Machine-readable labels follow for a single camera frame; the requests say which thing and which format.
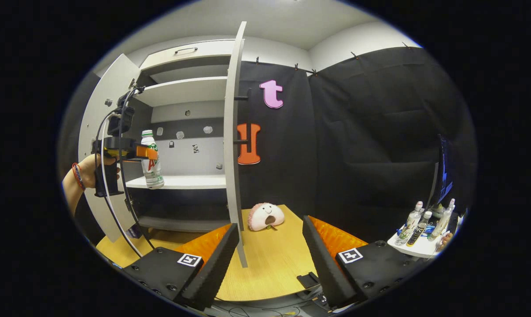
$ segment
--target white ceiling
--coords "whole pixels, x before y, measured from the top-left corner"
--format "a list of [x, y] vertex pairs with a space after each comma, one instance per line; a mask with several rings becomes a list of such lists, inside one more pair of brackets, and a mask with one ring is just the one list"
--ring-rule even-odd
[[248, 22], [245, 36], [309, 50], [341, 30], [377, 20], [337, 0], [197, 0], [138, 30], [105, 58], [176, 38], [234, 37], [242, 21]]

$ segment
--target orange foam pad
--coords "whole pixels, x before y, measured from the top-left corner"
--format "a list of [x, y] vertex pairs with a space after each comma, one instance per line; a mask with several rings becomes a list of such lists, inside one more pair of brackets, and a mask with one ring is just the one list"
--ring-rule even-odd
[[[246, 124], [239, 124], [236, 129], [240, 133], [240, 139], [246, 140]], [[240, 156], [238, 157], [238, 163], [242, 165], [257, 164], [260, 162], [260, 157], [256, 151], [256, 135], [262, 128], [257, 124], [251, 124], [250, 134], [252, 134], [252, 152], [248, 152], [248, 148], [245, 144], [240, 144]]]
[[204, 235], [193, 239], [180, 247], [176, 247], [174, 251], [181, 253], [187, 253], [192, 255], [199, 255], [203, 258], [203, 266], [207, 264], [213, 252], [217, 248], [217, 245], [221, 242], [227, 231], [232, 224], [224, 225], [211, 232], [207, 232]]
[[157, 160], [158, 152], [156, 152], [153, 148], [137, 146], [136, 156], [147, 157], [149, 160]]
[[338, 229], [333, 225], [329, 225], [322, 220], [318, 220], [311, 216], [308, 217], [310, 218], [310, 221], [312, 221], [312, 224], [314, 225], [314, 228], [316, 228], [320, 238], [322, 238], [322, 242], [328, 250], [328, 253], [330, 253], [330, 257], [332, 257], [336, 264], [338, 264], [336, 261], [336, 255], [338, 253], [368, 244], [362, 239], [356, 238], [346, 231]]

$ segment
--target human hand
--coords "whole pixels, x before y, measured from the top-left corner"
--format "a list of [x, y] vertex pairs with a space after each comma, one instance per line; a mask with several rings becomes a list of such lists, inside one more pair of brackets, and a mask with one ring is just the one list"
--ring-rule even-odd
[[[95, 156], [97, 156], [97, 166], [95, 165]], [[103, 158], [103, 163], [105, 165], [111, 165], [115, 163], [115, 158]], [[84, 160], [78, 163], [80, 167], [80, 176], [82, 177], [82, 182], [86, 188], [95, 188], [95, 169], [101, 164], [101, 155], [92, 154], [86, 157]]]
[[438, 247], [438, 251], [442, 251], [445, 246], [447, 245], [447, 243], [449, 243], [449, 241], [451, 240], [451, 238], [453, 237], [453, 233], [448, 233], [447, 235], [443, 236], [443, 238], [441, 239], [441, 244], [440, 246]]

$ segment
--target red bracelet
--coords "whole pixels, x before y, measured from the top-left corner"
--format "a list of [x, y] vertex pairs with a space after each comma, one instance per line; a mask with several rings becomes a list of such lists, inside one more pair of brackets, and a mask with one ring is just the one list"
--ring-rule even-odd
[[77, 182], [78, 182], [78, 185], [80, 185], [80, 188], [81, 188], [83, 191], [85, 191], [85, 190], [86, 190], [86, 187], [84, 186], [84, 183], [82, 182], [82, 179], [81, 179], [80, 175], [79, 175], [78, 172], [77, 172], [76, 166], [78, 166], [78, 168], [80, 169], [80, 171], [82, 171], [82, 168], [80, 168], [80, 165], [78, 165], [77, 163], [72, 164], [72, 171], [74, 172], [74, 177], [76, 178], [76, 180], [77, 180]]

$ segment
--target bracelet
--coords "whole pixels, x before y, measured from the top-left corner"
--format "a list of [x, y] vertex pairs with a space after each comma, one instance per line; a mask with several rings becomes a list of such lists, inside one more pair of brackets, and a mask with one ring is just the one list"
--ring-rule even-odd
[[78, 185], [80, 185], [80, 188], [85, 191], [86, 187], [84, 186], [84, 182], [82, 182], [82, 177], [80, 175], [81, 170], [82, 168], [80, 168], [80, 165], [78, 165], [77, 163], [72, 164], [72, 171], [74, 171], [74, 177], [78, 181]]

